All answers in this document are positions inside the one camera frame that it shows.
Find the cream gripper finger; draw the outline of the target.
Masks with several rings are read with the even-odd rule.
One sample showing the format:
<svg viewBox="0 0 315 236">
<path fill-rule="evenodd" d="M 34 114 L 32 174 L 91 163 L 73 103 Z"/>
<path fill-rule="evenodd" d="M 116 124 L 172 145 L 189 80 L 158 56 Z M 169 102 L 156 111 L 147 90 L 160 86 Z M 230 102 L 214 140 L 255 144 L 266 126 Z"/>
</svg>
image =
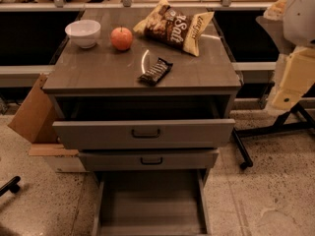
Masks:
<svg viewBox="0 0 315 236">
<path fill-rule="evenodd" d="M 271 105 L 289 110 L 315 84 L 315 49 L 296 47 L 287 57 L 283 77 Z"/>
</svg>

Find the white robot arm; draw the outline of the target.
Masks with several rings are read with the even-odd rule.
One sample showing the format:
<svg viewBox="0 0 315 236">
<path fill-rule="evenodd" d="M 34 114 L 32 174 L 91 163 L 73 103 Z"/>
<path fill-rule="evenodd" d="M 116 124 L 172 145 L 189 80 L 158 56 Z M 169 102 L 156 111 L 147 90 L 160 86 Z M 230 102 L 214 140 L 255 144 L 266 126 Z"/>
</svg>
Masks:
<svg viewBox="0 0 315 236">
<path fill-rule="evenodd" d="M 315 84 L 315 0 L 278 0 L 263 17 L 283 23 L 283 37 L 295 45 L 285 63 L 269 109 L 286 112 Z"/>
</svg>

